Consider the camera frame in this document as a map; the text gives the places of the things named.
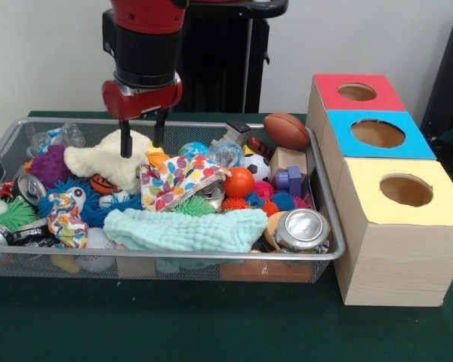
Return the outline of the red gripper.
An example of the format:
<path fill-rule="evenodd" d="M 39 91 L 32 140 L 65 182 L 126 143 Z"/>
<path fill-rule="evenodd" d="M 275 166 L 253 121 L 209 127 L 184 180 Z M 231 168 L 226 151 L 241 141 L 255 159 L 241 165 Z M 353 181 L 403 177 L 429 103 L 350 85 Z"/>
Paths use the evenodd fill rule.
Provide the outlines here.
<path fill-rule="evenodd" d="M 101 93 L 107 112 L 120 120 L 121 156 L 130 158 L 133 139 L 128 120 L 157 112 L 153 146 L 162 147 L 165 122 L 169 114 L 168 109 L 179 103 L 183 93 L 183 85 L 179 77 L 175 77 L 172 84 L 158 88 L 129 87 L 115 79 L 105 81 Z"/>

